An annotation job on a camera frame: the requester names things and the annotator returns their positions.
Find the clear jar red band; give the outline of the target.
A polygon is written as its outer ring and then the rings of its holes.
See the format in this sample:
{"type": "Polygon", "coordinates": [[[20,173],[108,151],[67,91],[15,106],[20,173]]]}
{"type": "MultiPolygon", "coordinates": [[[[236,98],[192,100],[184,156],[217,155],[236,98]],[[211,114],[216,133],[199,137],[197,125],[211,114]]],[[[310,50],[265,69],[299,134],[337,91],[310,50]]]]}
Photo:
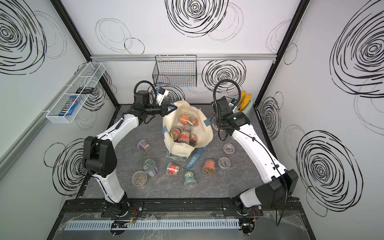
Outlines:
{"type": "Polygon", "coordinates": [[[225,144],[223,151],[225,156],[229,157],[235,152],[235,147],[232,144],[225,144]]]}

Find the cream canvas tote bag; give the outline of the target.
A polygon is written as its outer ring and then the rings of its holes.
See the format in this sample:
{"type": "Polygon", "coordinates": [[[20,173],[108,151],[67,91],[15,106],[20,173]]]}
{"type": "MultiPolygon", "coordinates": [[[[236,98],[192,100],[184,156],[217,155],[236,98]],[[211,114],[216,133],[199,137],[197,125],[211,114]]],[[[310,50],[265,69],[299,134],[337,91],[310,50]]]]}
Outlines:
{"type": "Polygon", "coordinates": [[[163,136],[167,157],[185,161],[197,149],[207,147],[213,140],[211,122],[201,109],[182,100],[168,108],[163,117],[163,136]]]}

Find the green label seed jar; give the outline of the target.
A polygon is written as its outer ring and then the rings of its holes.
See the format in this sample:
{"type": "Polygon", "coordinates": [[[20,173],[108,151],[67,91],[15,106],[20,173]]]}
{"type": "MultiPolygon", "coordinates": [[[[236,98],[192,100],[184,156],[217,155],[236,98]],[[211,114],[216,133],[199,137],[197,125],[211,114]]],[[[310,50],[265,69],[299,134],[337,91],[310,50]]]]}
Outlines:
{"type": "Polygon", "coordinates": [[[231,166],[231,161],[227,157],[221,157],[218,160],[218,165],[221,170],[227,170],[231,166]]]}

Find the clear purple seed jar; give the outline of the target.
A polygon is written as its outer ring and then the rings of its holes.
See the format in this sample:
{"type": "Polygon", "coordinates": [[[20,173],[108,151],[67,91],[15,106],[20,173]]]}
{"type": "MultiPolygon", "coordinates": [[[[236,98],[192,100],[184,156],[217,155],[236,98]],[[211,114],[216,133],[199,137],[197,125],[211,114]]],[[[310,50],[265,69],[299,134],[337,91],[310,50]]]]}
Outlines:
{"type": "Polygon", "coordinates": [[[139,143],[137,144],[137,148],[140,151],[143,151],[144,153],[148,152],[151,149],[151,147],[152,146],[146,139],[139,141],[139,143]]]}

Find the orange label seed jar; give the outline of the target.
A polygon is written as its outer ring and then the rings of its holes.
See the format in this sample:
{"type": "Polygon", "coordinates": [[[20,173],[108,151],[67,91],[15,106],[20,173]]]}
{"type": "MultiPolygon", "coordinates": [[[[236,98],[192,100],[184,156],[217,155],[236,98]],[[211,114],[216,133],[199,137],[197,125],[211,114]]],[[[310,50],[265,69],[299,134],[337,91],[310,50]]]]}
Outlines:
{"type": "Polygon", "coordinates": [[[211,160],[211,159],[205,160],[202,170],[203,170],[203,173],[205,173],[205,174],[215,174],[216,173],[216,162],[214,160],[211,160]]]}

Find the red label seed jar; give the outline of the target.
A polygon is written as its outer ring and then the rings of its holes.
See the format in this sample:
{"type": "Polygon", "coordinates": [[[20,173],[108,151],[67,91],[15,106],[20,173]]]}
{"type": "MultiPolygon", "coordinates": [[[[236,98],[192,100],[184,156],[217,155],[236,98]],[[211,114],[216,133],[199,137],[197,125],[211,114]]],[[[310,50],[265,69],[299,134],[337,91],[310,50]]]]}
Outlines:
{"type": "Polygon", "coordinates": [[[166,175],[168,176],[177,176],[180,171],[180,166],[170,162],[166,169],[166,175]]]}

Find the teal green label jar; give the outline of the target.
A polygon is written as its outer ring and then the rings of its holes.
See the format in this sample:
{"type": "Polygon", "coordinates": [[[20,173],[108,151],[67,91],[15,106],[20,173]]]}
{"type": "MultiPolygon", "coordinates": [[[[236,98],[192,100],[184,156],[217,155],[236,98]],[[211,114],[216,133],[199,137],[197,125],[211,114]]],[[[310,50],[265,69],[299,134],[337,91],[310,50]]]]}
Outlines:
{"type": "Polygon", "coordinates": [[[184,186],[186,188],[191,188],[196,186],[197,180],[194,172],[192,171],[187,171],[184,175],[184,186]]]}

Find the clear brown seed jar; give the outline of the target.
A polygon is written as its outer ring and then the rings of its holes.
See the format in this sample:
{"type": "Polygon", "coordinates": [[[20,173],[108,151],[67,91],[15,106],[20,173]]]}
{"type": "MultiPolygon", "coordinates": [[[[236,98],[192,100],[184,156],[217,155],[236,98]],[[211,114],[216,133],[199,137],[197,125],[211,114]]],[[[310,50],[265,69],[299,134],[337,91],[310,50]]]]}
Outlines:
{"type": "Polygon", "coordinates": [[[148,181],[148,175],[144,171],[137,171],[132,176],[132,184],[137,187],[144,186],[148,181]]]}

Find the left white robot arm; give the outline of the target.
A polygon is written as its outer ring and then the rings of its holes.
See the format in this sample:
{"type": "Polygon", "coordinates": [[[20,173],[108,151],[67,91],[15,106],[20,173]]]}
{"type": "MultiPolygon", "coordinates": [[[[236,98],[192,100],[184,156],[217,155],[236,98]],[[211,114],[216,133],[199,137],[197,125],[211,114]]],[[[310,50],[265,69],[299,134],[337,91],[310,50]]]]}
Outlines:
{"type": "Polygon", "coordinates": [[[177,109],[164,102],[169,91],[160,88],[154,93],[155,102],[150,103],[150,92],[136,91],[134,103],[117,123],[96,137],[90,136],[84,140],[83,166],[97,180],[108,207],[116,215],[125,215],[130,207],[116,174],[118,159],[115,147],[129,132],[144,123],[148,116],[164,117],[177,109]]]}

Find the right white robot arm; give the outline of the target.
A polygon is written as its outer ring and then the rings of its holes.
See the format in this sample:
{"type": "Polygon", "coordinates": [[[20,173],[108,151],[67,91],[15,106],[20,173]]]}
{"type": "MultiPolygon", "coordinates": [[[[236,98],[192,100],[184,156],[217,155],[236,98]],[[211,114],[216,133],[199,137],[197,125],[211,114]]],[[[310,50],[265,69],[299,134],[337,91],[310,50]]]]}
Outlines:
{"type": "Polygon", "coordinates": [[[281,164],[256,133],[251,121],[242,112],[233,112],[225,97],[212,102],[217,127],[237,141],[256,166],[263,184],[236,196],[238,211],[253,207],[272,208],[286,203],[292,195],[298,174],[281,164]]]}

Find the red label jar in bag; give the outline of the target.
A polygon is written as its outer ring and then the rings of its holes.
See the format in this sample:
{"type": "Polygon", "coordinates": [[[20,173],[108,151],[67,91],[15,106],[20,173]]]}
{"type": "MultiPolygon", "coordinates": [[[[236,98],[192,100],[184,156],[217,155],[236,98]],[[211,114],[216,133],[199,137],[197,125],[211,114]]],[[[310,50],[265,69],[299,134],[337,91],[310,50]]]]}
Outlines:
{"type": "Polygon", "coordinates": [[[178,138],[178,143],[190,144],[190,132],[182,131],[180,137],[178,138]]]}

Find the blue candy bag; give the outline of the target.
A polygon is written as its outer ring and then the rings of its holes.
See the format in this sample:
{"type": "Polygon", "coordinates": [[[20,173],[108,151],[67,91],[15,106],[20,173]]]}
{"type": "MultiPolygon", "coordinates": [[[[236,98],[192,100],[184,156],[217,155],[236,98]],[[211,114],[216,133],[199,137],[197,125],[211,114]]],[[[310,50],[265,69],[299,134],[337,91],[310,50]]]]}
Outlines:
{"type": "Polygon", "coordinates": [[[69,100],[64,105],[62,111],[58,114],[59,117],[66,117],[71,116],[75,108],[78,106],[78,104],[81,102],[81,99],[76,96],[70,96],[69,100]]]}

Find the mint green toaster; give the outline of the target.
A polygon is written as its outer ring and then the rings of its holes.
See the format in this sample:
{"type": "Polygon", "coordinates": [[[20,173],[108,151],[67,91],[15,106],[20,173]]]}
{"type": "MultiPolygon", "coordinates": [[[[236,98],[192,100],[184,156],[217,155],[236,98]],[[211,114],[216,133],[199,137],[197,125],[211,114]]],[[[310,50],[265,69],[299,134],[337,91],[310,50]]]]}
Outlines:
{"type": "Polygon", "coordinates": [[[251,114],[251,110],[253,109],[253,103],[254,102],[252,99],[248,99],[247,102],[245,100],[243,100],[242,103],[236,108],[236,110],[243,112],[247,117],[249,117],[251,114]]]}

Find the yellow toast slice right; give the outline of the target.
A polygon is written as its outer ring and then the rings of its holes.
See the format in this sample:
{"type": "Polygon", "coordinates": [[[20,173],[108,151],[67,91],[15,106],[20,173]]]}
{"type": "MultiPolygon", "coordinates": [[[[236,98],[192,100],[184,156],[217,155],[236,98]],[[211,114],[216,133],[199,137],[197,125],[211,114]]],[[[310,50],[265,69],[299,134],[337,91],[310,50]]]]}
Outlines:
{"type": "Polygon", "coordinates": [[[242,102],[240,111],[243,111],[247,107],[247,105],[249,104],[249,102],[251,100],[251,97],[252,97],[251,94],[248,94],[248,95],[245,96],[245,98],[244,98],[244,100],[242,102]]]}

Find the yellow toast slice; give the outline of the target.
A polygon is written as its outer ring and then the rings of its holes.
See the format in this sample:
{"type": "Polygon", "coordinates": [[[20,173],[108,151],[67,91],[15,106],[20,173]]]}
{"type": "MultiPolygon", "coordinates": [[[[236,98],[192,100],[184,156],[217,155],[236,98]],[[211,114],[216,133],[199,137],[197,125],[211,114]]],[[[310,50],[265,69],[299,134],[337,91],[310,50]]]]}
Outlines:
{"type": "Polygon", "coordinates": [[[240,111],[243,111],[247,107],[247,105],[249,104],[249,102],[251,100],[251,97],[252,97],[251,94],[248,94],[248,95],[245,96],[245,98],[244,98],[244,100],[242,102],[240,111]]]}
{"type": "Polygon", "coordinates": [[[245,97],[246,97],[246,94],[247,94],[246,91],[242,91],[242,92],[241,92],[241,99],[240,99],[240,101],[239,101],[239,103],[238,103],[238,109],[241,108],[242,102],[244,101],[244,99],[245,99],[245,97]]]}

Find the yellow toast slice left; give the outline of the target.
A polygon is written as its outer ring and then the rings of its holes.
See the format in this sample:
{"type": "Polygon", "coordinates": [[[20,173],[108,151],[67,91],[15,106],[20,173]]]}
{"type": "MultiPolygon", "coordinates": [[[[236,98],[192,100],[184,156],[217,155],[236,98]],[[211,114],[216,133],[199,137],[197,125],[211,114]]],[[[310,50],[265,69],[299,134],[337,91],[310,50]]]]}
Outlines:
{"type": "Polygon", "coordinates": [[[241,99],[240,99],[240,101],[239,101],[239,103],[238,103],[238,109],[241,108],[242,102],[244,101],[244,99],[245,99],[245,97],[246,97],[246,94],[247,94],[246,91],[242,91],[242,92],[241,92],[241,99]]]}

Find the black small device on shelf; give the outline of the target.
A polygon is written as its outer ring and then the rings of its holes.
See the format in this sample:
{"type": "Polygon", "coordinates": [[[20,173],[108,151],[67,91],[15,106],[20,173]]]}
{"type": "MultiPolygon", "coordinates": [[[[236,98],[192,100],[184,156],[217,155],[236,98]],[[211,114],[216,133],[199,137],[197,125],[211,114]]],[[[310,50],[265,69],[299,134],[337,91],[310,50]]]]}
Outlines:
{"type": "Polygon", "coordinates": [[[95,88],[93,87],[80,87],[77,89],[76,94],[90,95],[94,92],[95,88]]]}

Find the black aluminium frame post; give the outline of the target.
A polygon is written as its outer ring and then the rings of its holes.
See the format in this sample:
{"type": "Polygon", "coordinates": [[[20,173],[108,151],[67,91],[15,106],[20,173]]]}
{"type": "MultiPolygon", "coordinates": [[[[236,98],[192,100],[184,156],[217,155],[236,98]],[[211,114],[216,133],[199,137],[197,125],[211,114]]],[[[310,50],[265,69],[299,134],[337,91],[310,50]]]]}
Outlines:
{"type": "MultiPolygon", "coordinates": [[[[85,58],[85,60],[87,62],[91,62],[92,61],[92,59],[91,59],[92,54],[89,51],[89,48],[86,46],[86,43],[84,42],[84,40],[81,37],[79,31],[77,30],[74,22],[72,21],[69,13],[67,12],[66,8],[64,7],[64,5],[62,3],[62,1],[60,1],[60,0],[50,0],[50,2],[53,5],[53,7],[55,8],[55,10],[56,10],[57,14],[59,15],[59,17],[61,18],[62,22],[66,26],[66,28],[69,31],[72,39],[74,40],[74,42],[76,43],[77,47],[81,51],[81,53],[82,53],[83,57],[85,58]]],[[[107,84],[106,78],[105,77],[101,77],[100,82],[101,82],[101,85],[102,85],[105,93],[107,94],[107,96],[109,97],[110,101],[112,102],[113,106],[117,109],[120,105],[119,105],[115,95],[113,94],[111,88],[107,84]]]]}

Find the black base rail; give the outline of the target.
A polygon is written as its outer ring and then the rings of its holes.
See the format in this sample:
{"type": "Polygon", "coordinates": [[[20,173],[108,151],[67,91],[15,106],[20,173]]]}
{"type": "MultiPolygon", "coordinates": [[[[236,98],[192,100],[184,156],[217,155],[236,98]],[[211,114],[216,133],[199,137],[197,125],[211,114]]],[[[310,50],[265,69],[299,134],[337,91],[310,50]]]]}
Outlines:
{"type": "Polygon", "coordinates": [[[74,199],[64,203],[60,214],[100,213],[102,217],[142,217],[150,213],[208,212],[225,217],[262,216],[264,211],[290,211],[300,209],[299,198],[287,198],[272,206],[261,205],[252,208],[240,207],[235,198],[197,198],[197,199],[127,199],[122,204],[112,204],[104,199],[74,199]]]}

